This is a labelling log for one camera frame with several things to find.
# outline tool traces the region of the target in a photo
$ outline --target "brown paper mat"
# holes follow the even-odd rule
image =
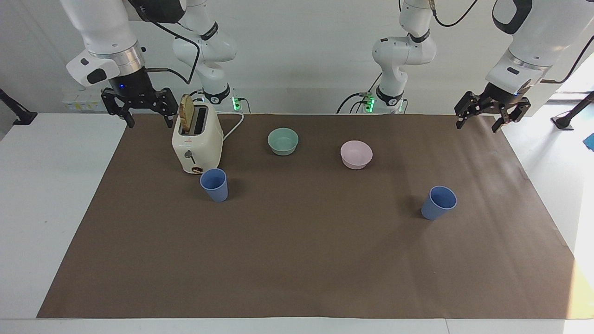
[[[39,317],[594,314],[591,289],[491,118],[459,131],[450,116],[247,115],[225,142],[230,195],[217,204],[182,171],[162,118],[135,117]],[[277,127],[299,134],[293,155],[267,147]],[[340,160],[353,139],[374,150],[361,171]],[[419,208],[438,184],[459,204],[431,223]]]

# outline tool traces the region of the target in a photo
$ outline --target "blue cup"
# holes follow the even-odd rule
[[[438,185],[431,188],[425,204],[421,208],[423,217],[429,220],[436,220],[444,213],[456,207],[458,199],[456,194],[447,187]]]
[[[223,202],[229,195],[227,174],[222,169],[213,168],[206,171],[200,177],[200,185],[215,202]]]

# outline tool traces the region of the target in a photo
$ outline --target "cable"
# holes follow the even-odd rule
[[[177,75],[181,80],[183,80],[186,84],[189,84],[189,81],[184,78],[179,72],[172,70],[167,67],[154,67],[154,68],[147,68],[147,73],[159,73],[159,72],[170,72]]]
[[[246,101],[248,103],[248,111],[251,114],[252,113],[252,108],[249,106],[249,101],[248,99],[246,99],[245,97],[240,97],[237,99],[237,101]]]
[[[235,124],[235,126],[229,130],[229,132],[223,137],[223,141],[225,139],[227,139],[227,137],[229,137],[230,134],[233,133],[233,131],[235,131],[235,129],[237,129],[241,123],[243,123],[245,115],[243,113],[239,113],[239,112],[225,112],[225,111],[217,111],[217,114],[228,114],[228,115],[241,115],[241,119],[239,120],[239,122],[237,122],[237,124]]]
[[[340,104],[340,106],[338,107],[338,110],[336,111],[336,113],[337,113],[337,114],[339,114],[339,113],[340,113],[340,110],[341,110],[341,109],[342,109],[342,107],[345,105],[345,103],[346,103],[348,100],[350,100],[350,99],[352,99],[353,97],[356,97],[356,96],[359,96],[359,93],[355,93],[355,94],[349,95],[349,97],[347,97],[347,98],[346,98],[346,99],[345,99],[345,100],[344,100],[344,101],[343,101],[343,102]]]
[[[195,95],[195,94],[204,94],[204,92],[203,92],[202,90],[200,90],[200,89],[197,89],[197,90],[194,90],[194,91],[193,91],[192,93],[190,93],[189,95],[190,95],[190,96],[193,96],[193,95]]]
[[[378,80],[381,78],[381,75],[382,75],[382,74],[383,74],[383,72],[381,72],[381,73],[380,73],[380,74],[377,76],[377,78],[375,79],[375,81],[374,81],[374,82],[371,84],[371,87],[370,87],[370,88],[367,90],[367,93],[371,93],[371,90],[373,89],[373,86],[375,86],[375,84],[377,83],[377,81],[378,81]],[[363,104],[363,102],[364,102],[364,101],[365,101],[365,98],[362,98],[362,99],[361,99],[361,104]],[[361,108],[361,105],[359,105],[359,106],[357,107],[357,112],[355,112],[355,114],[358,114],[358,113],[359,113],[359,108]]]
[[[406,102],[405,111],[402,113],[402,115],[406,115],[406,111],[408,110],[408,100],[407,99],[402,100],[402,104],[400,105],[400,108],[402,108],[402,105],[405,104],[405,102]]]
[[[452,23],[452,24],[444,24],[440,21],[439,18],[437,18],[437,10],[435,9],[435,2],[430,1],[430,6],[431,6],[431,11],[433,11],[433,17],[435,17],[435,20],[437,21],[437,23],[439,23],[440,26],[442,27],[453,27],[456,24],[460,23],[462,20],[464,20],[464,18],[468,15],[468,13],[472,10],[472,8],[476,5],[476,3],[478,2],[478,0],[474,0],[472,2],[472,5],[470,5],[470,7],[468,7],[468,9],[466,10],[466,12],[464,13],[464,15],[462,15],[456,22]]]
[[[135,3],[134,0],[129,0],[130,3],[135,7],[135,8],[140,8],[140,6],[138,6],[138,4]],[[200,57],[200,47],[198,46],[198,44],[196,42],[194,42],[193,40],[187,39],[186,37],[183,37],[182,35],[175,33],[165,27],[163,27],[162,25],[160,25],[159,23],[155,22],[154,20],[152,20],[150,17],[146,16],[143,12],[141,11],[137,11],[139,16],[142,16],[142,19],[148,22],[151,22],[152,24],[154,24],[155,26],[157,26],[158,28],[160,28],[161,30],[164,30],[168,33],[170,33],[171,35],[182,39],[192,45],[194,45],[196,47],[196,58],[194,59],[194,65],[192,66],[192,71],[189,74],[188,79],[184,78],[180,73],[167,68],[166,71],[154,71],[154,72],[170,72],[173,73],[175,75],[177,75],[179,78],[181,78],[186,84],[190,84],[190,82],[192,82],[192,78],[194,77],[194,71],[196,70],[196,66],[198,65],[198,59]]]
[[[186,27],[185,25],[183,25],[183,24],[181,24],[181,23],[179,23],[179,22],[177,22],[177,23],[175,23],[175,24],[177,24],[178,26],[180,26],[180,27],[184,28],[185,30],[191,31],[191,32],[193,32],[193,33],[195,33],[195,32],[196,32],[196,31],[193,31],[192,29],[190,29],[190,28]]]
[[[576,62],[573,63],[573,66],[569,70],[569,73],[567,73],[567,76],[565,78],[563,78],[563,80],[561,80],[561,81],[541,80],[541,83],[551,83],[551,84],[562,84],[562,83],[565,83],[565,81],[567,81],[567,79],[569,79],[569,77],[571,77],[571,75],[573,74],[573,71],[576,70],[577,64],[579,64],[580,60],[582,59],[583,55],[586,53],[586,50],[588,50],[588,48],[590,47],[590,44],[592,44],[592,41],[593,40],[594,40],[594,35],[592,35],[592,37],[590,37],[590,40],[586,43],[586,46],[584,46],[584,48],[582,49],[582,52],[577,57]]]
[[[349,114],[352,114],[353,113],[353,109],[355,108],[356,105],[361,106],[362,104],[363,104],[363,102],[361,102],[361,101],[358,101],[358,102],[353,103],[353,106],[350,107]]]

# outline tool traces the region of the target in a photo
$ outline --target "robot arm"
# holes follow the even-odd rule
[[[83,37],[85,50],[67,64],[72,77],[84,86],[109,80],[102,90],[110,115],[134,126],[130,109],[147,108],[160,113],[169,127],[178,104],[169,88],[156,91],[144,67],[138,40],[128,23],[122,0],[60,0],[72,24]],[[134,0],[143,17],[176,21],[184,14],[185,0]]]
[[[219,30],[219,25],[208,12],[207,0],[188,0],[184,20],[184,26],[193,34],[190,39],[201,49],[195,72],[202,82],[206,99],[218,106],[220,111],[237,109],[225,72],[218,64],[235,59],[235,41]],[[173,51],[179,60],[190,67],[193,65],[197,50],[192,44],[175,39]]]
[[[408,76],[403,65],[423,65],[435,58],[437,46],[429,35],[432,11],[429,0],[405,0],[400,25],[406,37],[387,37],[374,45],[373,57],[382,69],[380,85],[374,90],[375,111],[394,113],[401,100]]]
[[[530,107],[524,94],[594,20],[594,1],[497,0],[492,16],[495,25],[514,39],[487,75],[484,92],[466,92],[456,105],[458,129],[482,113],[501,115],[493,132],[519,122]]]

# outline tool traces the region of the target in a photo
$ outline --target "metal stand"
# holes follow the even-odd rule
[[[18,119],[12,123],[13,125],[29,125],[37,116],[36,112],[29,111],[27,108],[23,107],[20,103],[4,93],[2,89],[0,89],[0,100],[2,100],[2,102],[4,102],[18,117]]]
[[[577,104],[567,115],[563,117],[552,117],[551,121],[559,130],[573,131],[573,127],[570,125],[571,120],[577,116],[582,110],[584,110],[590,103],[594,102],[594,92],[590,92],[585,99]]]

